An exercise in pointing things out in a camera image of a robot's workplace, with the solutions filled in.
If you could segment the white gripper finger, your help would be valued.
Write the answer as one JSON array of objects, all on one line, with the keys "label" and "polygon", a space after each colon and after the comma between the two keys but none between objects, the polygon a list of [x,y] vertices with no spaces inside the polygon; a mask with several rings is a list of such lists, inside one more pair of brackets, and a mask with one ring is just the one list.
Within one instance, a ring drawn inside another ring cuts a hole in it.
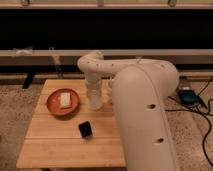
[{"label": "white gripper finger", "polygon": [[93,110],[99,110],[103,106],[103,103],[99,97],[92,97],[90,102],[91,102],[91,108]]}]

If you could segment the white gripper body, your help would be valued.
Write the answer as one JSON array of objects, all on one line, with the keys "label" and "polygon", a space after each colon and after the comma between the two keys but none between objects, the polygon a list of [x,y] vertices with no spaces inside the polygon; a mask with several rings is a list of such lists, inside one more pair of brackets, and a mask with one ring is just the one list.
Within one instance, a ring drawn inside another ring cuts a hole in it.
[{"label": "white gripper body", "polygon": [[87,88],[87,96],[89,99],[93,98],[101,98],[101,86],[102,82],[97,81],[97,82],[86,82],[86,88]]}]

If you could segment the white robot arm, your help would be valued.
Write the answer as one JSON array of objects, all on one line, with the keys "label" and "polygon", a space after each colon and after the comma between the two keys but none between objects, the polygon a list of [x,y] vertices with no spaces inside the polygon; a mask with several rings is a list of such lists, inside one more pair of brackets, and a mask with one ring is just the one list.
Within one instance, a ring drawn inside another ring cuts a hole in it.
[{"label": "white robot arm", "polygon": [[164,109],[179,83],[175,66],[165,60],[106,60],[99,51],[80,57],[77,65],[94,109],[102,107],[101,77],[112,78],[109,94],[127,171],[181,171]]}]

